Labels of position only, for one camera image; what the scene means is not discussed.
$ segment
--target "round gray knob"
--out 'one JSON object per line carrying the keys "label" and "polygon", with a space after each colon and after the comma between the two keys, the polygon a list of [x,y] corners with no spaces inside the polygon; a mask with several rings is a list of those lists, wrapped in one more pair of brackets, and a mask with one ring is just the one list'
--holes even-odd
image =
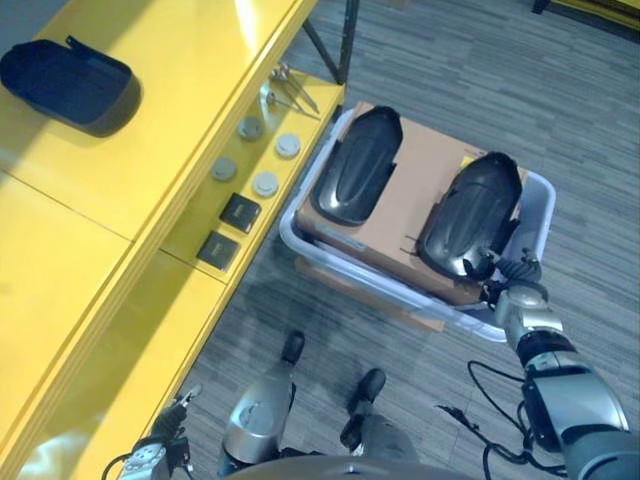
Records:
{"label": "round gray knob", "polygon": [[268,198],[278,191],[278,177],[271,172],[262,172],[253,179],[253,191],[261,197]]}
{"label": "round gray knob", "polygon": [[211,176],[221,182],[226,182],[236,174],[236,164],[229,157],[218,157],[211,167]]}
{"label": "round gray knob", "polygon": [[243,118],[238,124],[238,135],[245,140],[257,140],[262,136],[262,122],[256,117]]}
{"label": "round gray knob", "polygon": [[294,158],[300,153],[300,139],[293,133],[280,135],[276,142],[276,152],[286,160]]}

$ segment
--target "metal tool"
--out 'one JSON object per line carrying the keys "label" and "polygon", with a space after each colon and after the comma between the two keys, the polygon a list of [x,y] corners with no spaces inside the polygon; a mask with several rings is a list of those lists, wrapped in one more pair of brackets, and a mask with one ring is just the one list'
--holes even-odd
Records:
{"label": "metal tool", "polygon": [[283,102],[282,100],[280,100],[277,96],[276,93],[273,90],[270,90],[269,93],[267,93],[267,96],[265,97],[265,100],[267,101],[267,105],[282,105],[283,107],[287,107],[290,108],[291,110],[294,110],[302,115],[306,115],[307,117],[311,117],[314,120],[320,120],[319,117],[308,113],[307,111],[304,110],[304,108],[302,108],[300,106],[300,104],[298,104],[298,102],[296,102],[293,98],[291,98],[288,94],[287,96],[293,101],[293,103],[287,103],[287,102]]}
{"label": "metal tool", "polygon": [[[291,101],[295,102],[296,105],[298,105],[300,108],[302,107],[295,100],[295,96],[298,94],[302,96],[305,102],[308,103],[316,113],[320,113],[316,102],[313,101],[313,98],[311,98],[311,95],[307,93],[302,84],[298,80],[296,80],[286,63],[280,63],[276,68],[271,70],[269,78],[277,82],[281,86],[282,91],[286,93]],[[288,87],[291,87],[293,93],[288,90]]]}
{"label": "metal tool", "polygon": [[279,69],[280,77],[284,81],[289,82],[291,86],[293,86],[294,89],[298,93],[300,93],[300,95],[302,95],[302,98],[304,98],[305,102],[307,102],[309,106],[311,106],[314,112],[320,113],[320,110],[318,110],[318,105],[316,104],[316,102],[313,101],[313,98],[311,98],[311,95],[309,95],[309,93],[304,89],[302,84],[291,73],[291,69],[289,68],[289,65],[286,63],[280,63],[278,69]]}

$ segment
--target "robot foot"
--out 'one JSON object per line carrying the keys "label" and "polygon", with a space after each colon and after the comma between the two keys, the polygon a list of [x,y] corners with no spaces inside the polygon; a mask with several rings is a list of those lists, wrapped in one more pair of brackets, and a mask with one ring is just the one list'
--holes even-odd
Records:
{"label": "robot foot", "polygon": [[386,381],[387,376],[379,368],[369,370],[367,374],[362,377],[355,393],[349,399],[349,403],[347,403],[347,412],[349,412],[349,415],[353,416],[358,403],[362,401],[373,403],[382,391],[382,387],[384,387]]}

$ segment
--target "black plastic cover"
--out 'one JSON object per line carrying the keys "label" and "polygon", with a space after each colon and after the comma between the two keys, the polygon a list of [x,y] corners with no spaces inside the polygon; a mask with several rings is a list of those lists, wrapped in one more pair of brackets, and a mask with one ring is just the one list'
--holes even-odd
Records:
{"label": "black plastic cover", "polygon": [[114,133],[140,103],[131,69],[67,37],[15,45],[0,60],[0,81],[39,112],[97,137]]}
{"label": "black plastic cover", "polygon": [[313,207],[340,225],[362,225],[393,173],[401,143],[400,116],[392,108],[378,106],[356,118],[314,185]]}
{"label": "black plastic cover", "polygon": [[478,247],[502,253],[518,225],[511,216],[521,194],[516,162],[507,155],[491,152],[475,160],[431,211],[418,238],[419,257],[449,278],[486,280],[494,268]]}

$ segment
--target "cardboard box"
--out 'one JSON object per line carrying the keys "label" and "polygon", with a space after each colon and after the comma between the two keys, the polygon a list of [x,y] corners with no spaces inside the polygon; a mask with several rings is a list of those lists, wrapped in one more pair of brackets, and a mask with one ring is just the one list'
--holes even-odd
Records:
{"label": "cardboard box", "polygon": [[360,288],[346,279],[333,275],[327,270],[318,268],[303,257],[296,258],[295,267],[300,273],[315,278],[316,280],[320,280],[322,283],[326,283],[339,292],[344,293],[345,295],[348,295],[371,308],[379,310],[390,317],[397,318],[398,320],[408,323],[409,325],[413,325],[414,327],[426,328],[432,332],[440,333],[444,330],[444,321],[427,318],[420,315],[418,312],[406,310],[398,305],[394,305],[373,292]]}
{"label": "cardboard box", "polygon": [[[371,108],[358,104],[354,118]],[[417,256],[415,243],[461,167],[486,152],[406,118],[401,118],[401,124],[404,138],[395,156],[396,168],[363,225],[346,227],[326,219],[308,196],[296,212],[296,224],[314,238],[430,296],[451,305],[477,303],[479,284],[454,281],[433,271]]]}

